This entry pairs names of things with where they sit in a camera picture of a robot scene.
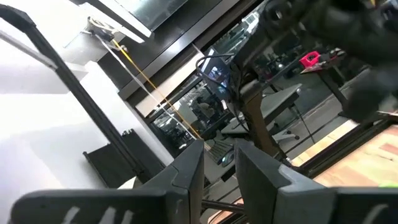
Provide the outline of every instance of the display screen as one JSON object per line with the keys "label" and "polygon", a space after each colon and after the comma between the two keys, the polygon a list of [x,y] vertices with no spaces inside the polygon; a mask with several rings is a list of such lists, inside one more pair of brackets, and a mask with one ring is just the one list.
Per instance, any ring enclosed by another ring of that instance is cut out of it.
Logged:
{"label": "display screen", "polygon": [[[217,55],[214,49],[210,49],[207,55]],[[221,100],[227,100],[229,98],[229,94],[226,91],[228,86],[229,76],[231,75],[231,70],[228,68],[227,64],[225,64],[224,60],[219,57],[215,58],[207,58],[205,62],[201,66],[201,70],[203,73],[207,74],[209,78],[220,83],[222,86],[219,86],[213,82],[208,81],[206,78],[207,85],[210,87],[210,90]]]}

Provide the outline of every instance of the black pad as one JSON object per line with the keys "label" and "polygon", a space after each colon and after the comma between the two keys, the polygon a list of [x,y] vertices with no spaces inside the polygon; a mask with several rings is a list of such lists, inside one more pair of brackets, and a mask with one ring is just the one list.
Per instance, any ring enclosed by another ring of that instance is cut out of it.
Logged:
{"label": "black pad", "polygon": [[11,222],[199,223],[203,180],[203,141],[196,140],[138,189],[30,193],[14,204]]}
{"label": "black pad", "polygon": [[235,153],[236,175],[250,223],[328,223],[332,190],[246,140],[237,141]]}

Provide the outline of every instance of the black metal frame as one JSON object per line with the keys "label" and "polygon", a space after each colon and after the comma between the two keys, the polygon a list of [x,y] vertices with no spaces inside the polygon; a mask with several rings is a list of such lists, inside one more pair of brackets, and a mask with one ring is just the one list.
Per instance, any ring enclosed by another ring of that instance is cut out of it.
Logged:
{"label": "black metal frame", "polygon": [[[302,164],[299,170],[313,179],[394,124],[398,124],[398,116],[376,113],[372,118],[359,124],[343,137],[337,139],[333,144]],[[224,203],[214,203],[215,204],[207,206],[207,208],[231,211],[229,207],[224,206]],[[237,223],[237,221],[240,220],[245,221],[246,218],[246,215],[235,212],[226,217],[222,223]]]}
{"label": "black metal frame", "polygon": [[33,20],[25,12],[3,4],[0,4],[0,17],[15,28],[19,29],[21,32],[25,33],[30,41],[35,45],[36,49],[44,57],[50,58],[50,61],[52,61],[56,66],[53,68],[55,73],[72,92],[73,96],[76,97],[108,141],[115,147],[121,158],[129,164],[141,182],[147,182],[150,180],[152,176],[150,176],[150,174],[143,168],[144,166],[141,162],[137,160],[131,152],[129,152],[128,146],[123,141],[118,130],[94,102],[87,91],[82,87],[79,80],[66,66],[65,62],[49,44],[47,39],[36,28]]}

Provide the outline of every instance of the blurry object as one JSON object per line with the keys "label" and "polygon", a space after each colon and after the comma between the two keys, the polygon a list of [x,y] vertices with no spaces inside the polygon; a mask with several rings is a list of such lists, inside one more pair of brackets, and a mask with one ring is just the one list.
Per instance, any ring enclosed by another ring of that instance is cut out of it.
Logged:
{"label": "blurry object", "polygon": [[314,66],[319,61],[320,54],[317,51],[313,51],[308,53],[306,56],[300,59],[301,64],[304,65],[305,68],[309,68]]}

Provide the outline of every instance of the yellow cable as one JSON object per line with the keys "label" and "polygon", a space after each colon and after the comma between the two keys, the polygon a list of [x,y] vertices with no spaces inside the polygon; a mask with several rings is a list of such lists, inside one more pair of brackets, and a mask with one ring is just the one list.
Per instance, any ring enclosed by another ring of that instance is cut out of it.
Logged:
{"label": "yellow cable", "polygon": [[168,99],[157,89],[154,83],[152,83],[149,78],[144,74],[144,72],[141,71],[141,69],[138,68],[138,66],[134,63],[134,61],[131,59],[131,57],[120,47],[118,42],[116,40],[112,40],[113,43],[118,47],[118,49],[123,53],[123,55],[132,63],[132,65],[138,70],[138,72],[144,76],[144,78],[147,80],[147,82],[161,95],[161,97],[166,101],[168,105],[177,113],[177,115],[182,119],[182,121],[188,125],[188,127],[195,133],[195,135],[199,138],[202,139],[202,137],[194,130],[194,128],[186,121],[182,115],[178,112],[178,110],[175,109],[175,107],[170,103]]}

